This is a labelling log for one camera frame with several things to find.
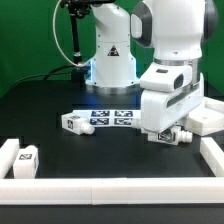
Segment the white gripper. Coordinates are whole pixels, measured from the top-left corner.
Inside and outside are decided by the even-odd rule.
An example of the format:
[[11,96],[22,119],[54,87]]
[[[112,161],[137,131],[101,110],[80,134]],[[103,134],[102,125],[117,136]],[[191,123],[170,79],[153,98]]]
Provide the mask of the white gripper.
[[181,126],[173,126],[188,115],[204,96],[204,77],[194,76],[190,65],[167,66],[152,63],[140,78],[141,126],[164,134],[164,141],[177,144]]

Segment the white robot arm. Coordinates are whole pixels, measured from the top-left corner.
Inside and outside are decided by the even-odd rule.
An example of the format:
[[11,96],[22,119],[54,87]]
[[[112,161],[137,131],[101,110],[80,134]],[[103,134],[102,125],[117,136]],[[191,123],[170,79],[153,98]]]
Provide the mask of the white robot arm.
[[[141,116],[132,126],[150,141],[176,142],[182,133],[178,123],[203,99],[204,77],[198,63],[201,45],[218,21],[213,0],[142,0],[126,26],[118,22],[113,4],[95,2],[91,8],[103,46],[91,59],[86,84],[101,91],[140,85]],[[127,71],[126,51],[109,55],[112,42],[125,31],[140,46],[154,50],[153,62],[139,79]]]

